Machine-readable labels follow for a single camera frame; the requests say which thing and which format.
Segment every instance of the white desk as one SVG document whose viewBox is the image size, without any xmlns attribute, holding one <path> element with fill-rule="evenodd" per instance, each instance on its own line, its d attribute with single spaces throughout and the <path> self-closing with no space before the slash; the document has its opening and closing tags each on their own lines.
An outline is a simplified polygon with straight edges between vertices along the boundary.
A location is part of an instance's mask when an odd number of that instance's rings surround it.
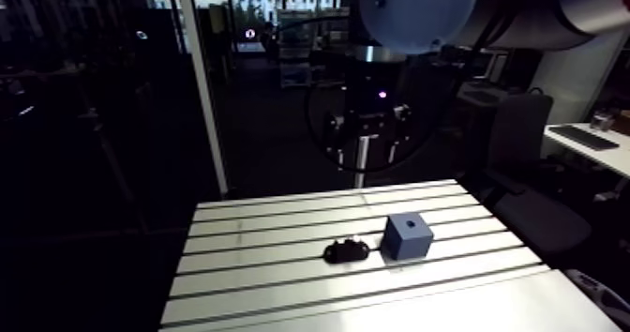
<svg viewBox="0 0 630 332">
<path fill-rule="evenodd" d="M 593 130 L 589 128 L 589 124 L 565 125 L 571 125 L 576 128 L 581 128 L 592 133 L 593 135 L 601 137 L 602 139 L 617 143 L 619 145 L 619 148 L 604 151 L 595 151 L 590 147 L 587 147 L 580 143 L 576 143 L 571 139 L 567 139 L 562 135 L 549 131 L 549 128 L 557 127 L 554 125 L 550 125 L 545 128 L 545 136 L 553 140 L 554 142 L 559 143 L 562 146 L 579 153 L 586 158 L 594 160 L 595 162 L 609 168 L 610 170 L 618 173 L 624 178 L 630 178 L 630 137 L 613 130 L 607 132 Z"/>
<path fill-rule="evenodd" d="M 422 211 L 422 260 L 378 251 L 386 216 Z M 327 264 L 360 234 L 364 261 Z M 455 181 L 200 204 L 163 332 L 619 331 Z"/>
</svg>

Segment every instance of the office chair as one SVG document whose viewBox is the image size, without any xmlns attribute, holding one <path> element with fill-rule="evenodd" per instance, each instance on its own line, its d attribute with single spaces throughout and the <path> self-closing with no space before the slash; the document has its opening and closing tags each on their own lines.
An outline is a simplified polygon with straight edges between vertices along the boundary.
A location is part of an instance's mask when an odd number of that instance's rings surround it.
<svg viewBox="0 0 630 332">
<path fill-rule="evenodd" d="M 580 215 L 528 184 L 540 166 L 544 127 L 553 99 L 520 95 L 502 100 L 496 110 L 487 147 L 490 188 L 482 203 L 534 251 L 549 257 L 567 252 L 591 234 Z"/>
</svg>

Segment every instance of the keyboard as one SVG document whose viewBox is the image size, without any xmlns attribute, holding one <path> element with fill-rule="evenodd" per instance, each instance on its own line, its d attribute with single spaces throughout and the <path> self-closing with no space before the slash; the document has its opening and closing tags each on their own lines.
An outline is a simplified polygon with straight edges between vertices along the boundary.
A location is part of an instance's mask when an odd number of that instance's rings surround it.
<svg viewBox="0 0 630 332">
<path fill-rule="evenodd" d="M 590 132 L 580 130 L 579 128 L 554 127 L 549 128 L 549 131 L 562 135 L 567 139 L 575 141 L 576 143 L 583 144 L 589 148 L 594 149 L 595 151 L 603 151 L 619 147 L 619 145 L 616 143 L 612 143 L 608 140 L 602 139 L 599 136 L 595 136 Z"/>
</svg>

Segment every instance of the blue cube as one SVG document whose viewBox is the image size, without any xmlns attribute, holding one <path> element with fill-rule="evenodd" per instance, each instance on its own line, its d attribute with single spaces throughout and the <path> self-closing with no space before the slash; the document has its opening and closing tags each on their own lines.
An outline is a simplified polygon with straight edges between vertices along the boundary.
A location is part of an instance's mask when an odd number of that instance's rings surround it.
<svg viewBox="0 0 630 332">
<path fill-rule="evenodd" d="M 433 232 L 420 214 L 400 213 L 387 218 L 381 246 L 394 260 L 427 256 L 433 242 Z"/>
</svg>

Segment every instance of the black object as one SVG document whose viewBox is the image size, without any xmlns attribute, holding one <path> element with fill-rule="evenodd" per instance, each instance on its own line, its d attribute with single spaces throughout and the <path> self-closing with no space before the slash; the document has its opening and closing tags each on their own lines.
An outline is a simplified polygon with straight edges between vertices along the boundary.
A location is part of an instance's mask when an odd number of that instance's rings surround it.
<svg viewBox="0 0 630 332">
<path fill-rule="evenodd" d="M 574 127 L 555 127 L 549 128 L 550 131 L 562 135 L 568 139 L 575 141 L 576 143 L 583 144 L 595 151 L 603 151 L 607 149 L 617 148 L 618 144 L 612 143 L 608 140 L 602 139 L 599 136 L 595 136 L 587 131 L 580 130 Z"/>
<path fill-rule="evenodd" d="M 592 230 L 580 215 L 528 183 L 541 163 L 552 104 L 553 99 L 544 95 L 502 100 L 490 132 L 488 168 L 480 172 L 492 184 L 481 191 L 484 205 L 546 258 L 577 247 Z"/>
<path fill-rule="evenodd" d="M 369 247 L 363 241 L 346 239 L 343 243 L 337 240 L 323 251 L 323 259 L 329 264 L 352 263 L 363 261 L 369 255 Z"/>
<path fill-rule="evenodd" d="M 488 104 L 497 104 L 500 101 L 499 97 L 485 91 L 469 91 L 464 92 L 464 95 Z"/>
</svg>

